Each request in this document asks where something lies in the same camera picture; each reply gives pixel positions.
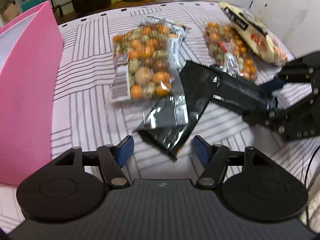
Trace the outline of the black glossy snack pack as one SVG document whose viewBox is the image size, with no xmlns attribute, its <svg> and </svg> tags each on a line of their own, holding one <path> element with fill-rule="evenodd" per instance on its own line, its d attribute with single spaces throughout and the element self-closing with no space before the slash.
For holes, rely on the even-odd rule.
<svg viewBox="0 0 320 240">
<path fill-rule="evenodd" d="M 216 67 L 187 61 L 178 78 L 183 94 L 168 95 L 155 103 L 147 114 L 150 123 L 136 128 L 141 138 L 176 160 L 216 92 Z"/>
</svg>

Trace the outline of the cream noodle snack bag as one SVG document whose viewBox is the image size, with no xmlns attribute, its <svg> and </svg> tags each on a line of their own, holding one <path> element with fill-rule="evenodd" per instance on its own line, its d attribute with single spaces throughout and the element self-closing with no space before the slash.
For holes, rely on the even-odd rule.
<svg viewBox="0 0 320 240">
<path fill-rule="evenodd" d="M 287 62 L 286 53 L 276 39 L 269 34 L 262 22 L 248 12 L 226 2 L 219 2 L 219 7 L 242 39 L 262 60 L 277 66 L 282 66 Z"/>
</svg>

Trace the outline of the striped white bedsheet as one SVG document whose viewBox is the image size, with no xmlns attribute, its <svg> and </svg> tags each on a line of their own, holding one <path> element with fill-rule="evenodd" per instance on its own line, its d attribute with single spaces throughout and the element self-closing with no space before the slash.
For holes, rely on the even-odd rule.
<svg viewBox="0 0 320 240">
<path fill-rule="evenodd" d="M 180 60 L 193 60 L 204 65 L 213 63 L 204 43 L 202 28 L 207 22 L 231 24 L 219 3 L 182 2 L 161 5 L 148 5 L 125 11 L 109 11 L 105 14 L 89 16 L 87 20 L 69 22 L 61 27 L 63 42 L 66 42 L 53 103 L 53 128 L 51 135 L 52 157 L 55 158 L 66 150 L 67 146 L 84 146 L 84 150 L 93 150 L 103 142 L 120 142 L 120 136 L 132 132 L 138 125 L 139 106 L 113 107 L 107 102 L 112 78 L 111 52 L 107 52 L 107 42 L 120 31 L 129 31 L 136 27 L 146 16 L 165 17 L 169 20 L 191 27 L 182 42 Z M 214 103 L 209 103 L 199 123 L 191 135 L 204 135 L 209 142 L 222 142 L 232 150 L 244 150 L 250 143 L 255 146 L 270 146 L 269 157 L 286 168 L 299 180 L 306 175 L 308 162 L 319 139 L 303 139 L 288 143 L 280 142 L 280 137 L 266 128 L 249 128 L 240 116 Z M 147 145 L 138 135 L 135 139 L 135 153 L 125 166 L 125 173 L 130 179 L 135 178 L 196 178 L 200 167 L 195 165 L 191 156 L 191 138 L 178 152 L 178 160 L 172 162 L 159 150 Z M 22 218 L 18 218 L 15 188 L 1 186 L 1 226 L 5 231 Z"/>
</svg>

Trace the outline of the right bag of colourful nuts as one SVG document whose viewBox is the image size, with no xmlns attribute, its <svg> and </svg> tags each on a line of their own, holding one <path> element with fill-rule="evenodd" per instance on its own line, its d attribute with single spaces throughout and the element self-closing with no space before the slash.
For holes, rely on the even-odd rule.
<svg viewBox="0 0 320 240">
<path fill-rule="evenodd" d="M 207 22 L 204 29 L 204 40 L 208 54 L 215 62 L 241 77 L 256 81 L 257 68 L 249 48 L 235 28 L 215 22 Z"/>
</svg>

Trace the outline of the bag of colourful nuts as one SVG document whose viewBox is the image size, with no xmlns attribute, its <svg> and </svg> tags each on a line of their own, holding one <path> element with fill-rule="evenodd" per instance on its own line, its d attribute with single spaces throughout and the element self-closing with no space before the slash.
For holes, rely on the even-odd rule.
<svg viewBox="0 0 320 240">
<path fill-rule="evenodd" d="M 249 48 L 235 28 L 215 22 L 207 22 L 204 29 L 204 40 L 208 54 L 215 62 L 241 77 L 256 81 L 257 68 Z"/>
<path fill-rule="evenodd" d="M 140 25 L 113 38 L 116 77 L 112 102 L 151 100 L 172 93 L 180 63 L 180 47 L 187 28 L 177 22 L 147 16 Z"/>
</svg>

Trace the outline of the left bag of colourful nuts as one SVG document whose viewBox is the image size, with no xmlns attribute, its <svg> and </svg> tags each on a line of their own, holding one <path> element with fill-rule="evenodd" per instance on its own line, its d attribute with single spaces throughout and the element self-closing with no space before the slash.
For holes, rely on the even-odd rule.
<svg viewBox="0 0 320 240">
<path fill-rule="evenodd" d="M 147 16 L 140 25 L 113 38 L 116 77 L 112 102 L 151 100 L 172 93 L 180 63 L 180 47 L 187 28 L 177 22 Z"/>
</svg>

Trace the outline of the pink storage box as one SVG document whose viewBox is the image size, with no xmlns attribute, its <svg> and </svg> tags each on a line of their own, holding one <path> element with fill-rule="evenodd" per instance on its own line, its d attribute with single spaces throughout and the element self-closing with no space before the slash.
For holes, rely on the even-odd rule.
<svg viewBox="0 0 320 240">
<path fill-rule="evenodd" d="M 1 28 L 1 184 L 17 186 L 51 160 L 53 96 L 62 52 L 49 2 Z"/>
</svg>

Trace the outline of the teal shopping bag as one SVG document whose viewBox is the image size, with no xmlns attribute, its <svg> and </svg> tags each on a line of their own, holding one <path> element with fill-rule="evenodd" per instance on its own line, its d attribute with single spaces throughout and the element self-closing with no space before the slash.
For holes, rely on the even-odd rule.
<svg viewBox="0 0 320 240">
<path fill-rule="evenodd" d="M 29 10 L 32 7 L 35 7 L 39 4 L 41 4 L 42 2 L 44 2 L 45 0 L 21 0 L 21 9 L 23 12 Z"/>
</svg>

